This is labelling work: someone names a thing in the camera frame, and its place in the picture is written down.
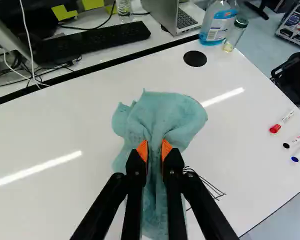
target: blue marker cap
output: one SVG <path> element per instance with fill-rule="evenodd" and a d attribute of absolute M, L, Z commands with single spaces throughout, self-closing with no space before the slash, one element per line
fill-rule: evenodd
<path fill-rule="evenodd" d="M 295 163 L 299 162 L 299 159 L 297 157 L 295 157 L 295 156 L 292 156 L 291 160 L 294 161 Z"/>

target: black keyboard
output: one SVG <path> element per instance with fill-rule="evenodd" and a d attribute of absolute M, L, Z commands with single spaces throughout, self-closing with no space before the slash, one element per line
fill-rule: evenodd
<path fill-rule="evenodd" d="M 180 8 L 178 8 L 178 18 L 176 21 L 176 27 L 178 29 L 183 29 L 185 27 L 189 27 L 189 26 L 195 25 L 197 23 L 198 22 L 196 20 L 194 20 L 192 17 L 190 17 L 188 14 L 186 14 Z"/>
<path fill-rule="evenodd" d="M 40 42 L 34 60 L 38 64 L 63 63 L 81 54 L 145 40 L 150 35 L 142 21 L 87 30 Z"/>

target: desk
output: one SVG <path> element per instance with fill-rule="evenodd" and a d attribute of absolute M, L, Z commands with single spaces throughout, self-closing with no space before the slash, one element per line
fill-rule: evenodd
<path fill-rule="evenodd" d="M 190 50 L 205 53 L 206 65 L 186 65 Z M 0 179 L 81 153 L 0 186 L 0 240 L 70 238 L 123 146 L 111 128 L 118 102 L 130 104 L 143 88 L 186 94 L 205 106 L 208 121 L 183 159 L 227 193 L 218 205 L 238 236 L 300 192 L 300 162 L 282 147 L 300 132 L 299 109 L 238 50 L 191 41 L 0 105 Z M 295 116 L 271 135 L 269 127 L 292 108 Z M 121 206 L 107 239 L 119 239 L 123 216 Z M 187 227 L 190 240 L 203 238 L 191 211 Z"/>
<path fill-rule="evenodd" d="M 192 16 L 196 16 L 196 19 L 204 19 L 205 11 L 194 5 L 192 2 L 181 3 L 180 7 L 187 13 L 190 13 Z M 135 13 L 145 13 L 146 11 L 142 8 L 139 0 L 132 1 L 132 8 Z M 80 13 L 78 15 L 78 20 L 67 24 L 67 26 L 79 27 L 79 28 L 93 28 L 103 23 L 109 15 L 103 8 L 97 8 L 90 11 Z M 199 30 L 194 30 L 187 32 L 185 34 L 173 37 L 170 33 L 165 32 L 161 29 L 160 24 L 151 16 L 151 15 L 135 15 L 134 21 L 143 21 L 143 23 L 148 27 L 151 32 L 151 36 L 147 40 L 125 44 L 117 47 L 112 47 L 100 51 L 90 52 L 82 55 L 82 60 L 71 66 L 70 68 L 74 71 L 81 70 L 84 68 L 91 67 L 100 63 L 104 63 L 113 59 L 120 58 L 122 56 L 127 56 L 130 54 L 137 53 L 139 51 L 151 49 L 156 46 L 167 44 L 176 40 L 184 39 L 189 36 L 197 35 Z M 110 21 L 104 25 L 104 27 L 114 26 L 121 24 L 119 16 L 114 14 Z M 65 35 L 74 34 L 82 32 L 80 30 L 58 28 L 55 32 L 56 35 L 64 33 Z M 70 73 L 68 69 L 59 69 L 51 73 L 47 73 L 42 76 L 43 81 L 53 79 L 65 74 Z M 2 77 L 0 80 L 5 77 L 11 80 L 18 80 L 20 77 L 15 73 L 9 73 Z M 0 86 L 0 97 L 7 94 L 13 93 L 17 90 L 23 89 L 26 87 L 28 81 L 16 82 L 10 85 Z"/>

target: blue label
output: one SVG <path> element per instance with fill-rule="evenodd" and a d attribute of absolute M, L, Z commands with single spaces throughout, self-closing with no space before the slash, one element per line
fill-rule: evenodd
<path fill-rule="evenodd" d="M 236 9 L 229 9 L 224 11 L 218 11 L 213 18 L 215 19 L 230 19 L 237 15 L 238 11 Z"/>

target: cloth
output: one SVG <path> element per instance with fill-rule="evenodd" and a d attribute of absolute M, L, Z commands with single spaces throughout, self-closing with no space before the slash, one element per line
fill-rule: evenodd
<path fill-rule="evenodd" d="M 115 172 L 126 173 L 132 149 L 148 141 L 148 171 L 143 189 L 142 234 L 153 240 L 168 239 L 167 195 L 161 174 L 161 145 L 165 138 L 181 152 L 208 120 L 205 109 L 193 98 L 178 93 L 143 91 L 131 106 L 119 103 L 113 131 L 124 145 L 113 162 Z"/>

